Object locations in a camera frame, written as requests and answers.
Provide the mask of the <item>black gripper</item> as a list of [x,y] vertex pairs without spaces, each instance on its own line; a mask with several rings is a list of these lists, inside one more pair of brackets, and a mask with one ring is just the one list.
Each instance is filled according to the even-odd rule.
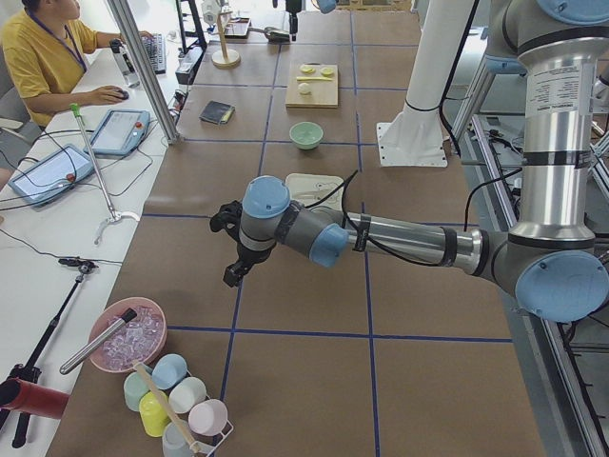
[[301,0],[285,0],[285,11],[288,13],[289,26],[298,27],[298,14],[301,12]]
[[274,244],[270,248],[255,250],[247,247],[240,237],[242,204],[232,201],[220,206],[218,212],[214,214],[209,222],[212,232],[224,230],[229,237],[236,242],[237,261],[226,267],[223,281],[229,287],[238,287],[243,279],[250,272],[252,267],[266,261],[274,249]]

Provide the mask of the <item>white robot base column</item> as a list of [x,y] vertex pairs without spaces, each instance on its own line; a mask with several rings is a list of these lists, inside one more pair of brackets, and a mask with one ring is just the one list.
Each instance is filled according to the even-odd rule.
[[403,110],[392,122],[377,125],[383,167],[447,166],[442,147],[442,98],[476,9],[473,0],[429,3]]

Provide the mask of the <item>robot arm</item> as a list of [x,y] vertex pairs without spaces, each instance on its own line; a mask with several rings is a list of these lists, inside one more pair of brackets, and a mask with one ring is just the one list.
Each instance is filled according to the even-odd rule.
[[[321,13],[327,14],[337,7],[336,0],[315,0],[311,1],[313,7]],[[298,14],[305,8],[305,0],[285,0],[285,11],[288,14],[288,25],[292,34],[298,28]]]
[[223,205],[211,219],[211,229],[227,232],[237,245],[225,283],[240,285],[280,244],[324,267],[346,248],[378,250],[412,265],[484,278],[548,321],[586,317],[608,297],[608,273],[584,223],[596,63],[607,48],[604,1],[492,3],[488,51],[517,59],[527,76],[520,217],[508,231],[308,209],[282,180],[261,176],[241,201]]

